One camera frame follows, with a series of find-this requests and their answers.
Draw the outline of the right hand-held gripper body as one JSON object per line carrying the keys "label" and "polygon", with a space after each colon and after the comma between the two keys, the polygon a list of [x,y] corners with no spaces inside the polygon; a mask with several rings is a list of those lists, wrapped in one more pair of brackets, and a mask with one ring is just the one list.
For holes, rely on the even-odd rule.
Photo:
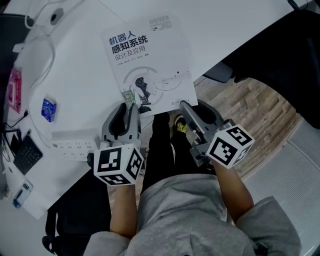
{"label": "right hand-held gripper body", "polygon": [[217,124],[205,124],[201,131],[197,129],[194,132],[198,139],[194,141],[190,153],[198,167],[212,159],[230,169],[245,158],[255,142],[255,139],[232,119]]}

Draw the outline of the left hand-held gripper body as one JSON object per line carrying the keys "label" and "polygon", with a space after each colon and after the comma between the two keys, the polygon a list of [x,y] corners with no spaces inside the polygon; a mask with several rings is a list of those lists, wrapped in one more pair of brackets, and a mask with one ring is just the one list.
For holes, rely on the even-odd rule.
{"label": "left hand-held gripper body", "polygon": [[139,139],[130,143],[98,149],[89,147],[87,159],[92,163],[93,174],[109,186],[135,185],[144,157]]}

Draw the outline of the white paperback book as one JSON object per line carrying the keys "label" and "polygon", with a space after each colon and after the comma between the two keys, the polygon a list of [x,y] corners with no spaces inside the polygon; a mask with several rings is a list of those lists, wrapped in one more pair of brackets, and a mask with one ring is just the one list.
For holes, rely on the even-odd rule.
{"label": "white paperback book", "polygon": [[106,29],[102,41],[124,101],[143,117],[198,103],[188,40],[171,13],[146,16]]}

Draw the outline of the person's right forearm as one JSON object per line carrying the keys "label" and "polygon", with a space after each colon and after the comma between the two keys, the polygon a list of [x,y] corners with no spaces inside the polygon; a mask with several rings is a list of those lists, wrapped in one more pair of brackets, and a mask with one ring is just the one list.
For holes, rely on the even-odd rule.
{"label": "person's right forearm", "polygon": [[240,217],[254,207],[253,198],[234,168],[227,169],[212,160],[221,196],[226,209],[236,224]]}

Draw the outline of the person's left forearm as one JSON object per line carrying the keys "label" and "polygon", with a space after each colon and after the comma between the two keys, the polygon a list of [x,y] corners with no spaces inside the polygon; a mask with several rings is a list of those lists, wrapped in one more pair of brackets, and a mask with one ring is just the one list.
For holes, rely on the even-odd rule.
{"label": "person's left forearm", "polygon": [[132,239],[137,232],[137,204],[135,185],[118,186],[110,219],[110,231]]}

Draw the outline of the person's right shoe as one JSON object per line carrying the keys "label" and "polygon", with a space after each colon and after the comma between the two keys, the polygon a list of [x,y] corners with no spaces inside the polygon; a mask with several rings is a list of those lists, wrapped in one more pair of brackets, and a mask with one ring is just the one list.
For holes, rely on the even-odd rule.
{"label": "person's right shoe", "polygon": [[182,114],[178,115],[174,120],[174,131],[186,133],[188,129],[187,122]]}

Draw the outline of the white power strip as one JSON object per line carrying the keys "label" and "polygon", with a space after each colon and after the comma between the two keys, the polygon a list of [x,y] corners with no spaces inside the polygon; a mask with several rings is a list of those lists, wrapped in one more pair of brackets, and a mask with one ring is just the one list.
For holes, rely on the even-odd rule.
{"label": "white power strip", "polygon": [[51,134],[54,155],[70,161],[86,162],[87,155],[100,147],[96,128],[55,131]]}

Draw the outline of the person's black trousers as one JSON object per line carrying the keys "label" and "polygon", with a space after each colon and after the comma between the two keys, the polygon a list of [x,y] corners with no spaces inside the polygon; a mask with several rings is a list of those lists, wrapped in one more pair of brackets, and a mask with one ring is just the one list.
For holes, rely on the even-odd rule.
{"label": "person's black trousers", "polygon": [[173,125],[171,135],[169,122],[167,112],[154,116],[142,192],[161,180],[177,175],[216,174],[211,165],[196,165],[186,133],[174,131]]}

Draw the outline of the blue patterned packet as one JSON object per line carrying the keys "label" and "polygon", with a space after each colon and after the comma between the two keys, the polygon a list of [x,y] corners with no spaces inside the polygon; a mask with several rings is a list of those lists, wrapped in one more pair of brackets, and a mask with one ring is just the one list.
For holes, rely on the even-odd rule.
{"label": "blue patterned packet", "polygon": [[50,123],[55,120],[55,115],[57,111],[57,103],[49,97],[43,99],[41,115]]}

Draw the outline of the black office chair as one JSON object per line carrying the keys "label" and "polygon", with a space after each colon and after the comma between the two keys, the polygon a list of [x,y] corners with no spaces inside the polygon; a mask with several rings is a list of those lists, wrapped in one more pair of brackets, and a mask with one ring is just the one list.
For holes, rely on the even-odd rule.
{"label": "black office chair", "polygon": [[83,256],[93,234],[110,230],[110,220],[107,185],[89,170],[47,210],[42,244],[53,256]]}
{"label": "black office chair", "polygon": [[320,130],[320,14],[310,10],[287,14],[203,76],[221,83],[260,81]]}

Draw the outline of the person's grey hoodie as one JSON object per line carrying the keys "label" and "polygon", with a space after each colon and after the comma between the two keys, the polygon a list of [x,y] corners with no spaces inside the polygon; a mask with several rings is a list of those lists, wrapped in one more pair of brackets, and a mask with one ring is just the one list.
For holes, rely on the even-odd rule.
{"label": "person's grey hoodie", "polygon": [[155,183],[141,194],[137,217],[133,238],[97,232],[83,256],[300,256],[302,249],[272,196],[229,223],[217,178],[210,174]]}

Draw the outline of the compact black keyboard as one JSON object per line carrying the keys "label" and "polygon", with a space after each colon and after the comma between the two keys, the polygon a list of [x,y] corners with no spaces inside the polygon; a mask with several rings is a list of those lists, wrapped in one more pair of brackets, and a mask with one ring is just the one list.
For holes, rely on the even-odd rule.
{"label": "compact black keyboard", "polygon": [[31,136],[26,135],[14,157],[13,164],[25,175],[42,157],[43,153],[34,143]]}

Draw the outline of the clear water bottle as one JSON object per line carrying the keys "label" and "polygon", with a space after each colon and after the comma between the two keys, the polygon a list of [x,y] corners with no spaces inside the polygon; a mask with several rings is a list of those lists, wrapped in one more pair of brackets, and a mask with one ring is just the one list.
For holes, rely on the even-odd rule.
{"label": "clear water bottle", "polygon": [[13,199],[13,206],[18,209],[20,208],[25,200],[29,197],[29,195],[31,194],[31,192],[33,191],[34,186],[30,183],[29,180],[25,180],[22,184],[22,186],[20,187],[20,189],[18,190],[18,192],[16,193],[14,199]]}

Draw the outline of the pink tissue packet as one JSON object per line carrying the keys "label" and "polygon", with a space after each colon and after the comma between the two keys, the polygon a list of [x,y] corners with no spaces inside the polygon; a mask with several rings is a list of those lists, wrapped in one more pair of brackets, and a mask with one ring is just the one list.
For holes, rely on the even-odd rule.
{"label": "pink tissue packet", "polygon": [[10,72],[8,81],[8,104],[18,114],[22,107],[22,76],[21,72],[13,68]]}

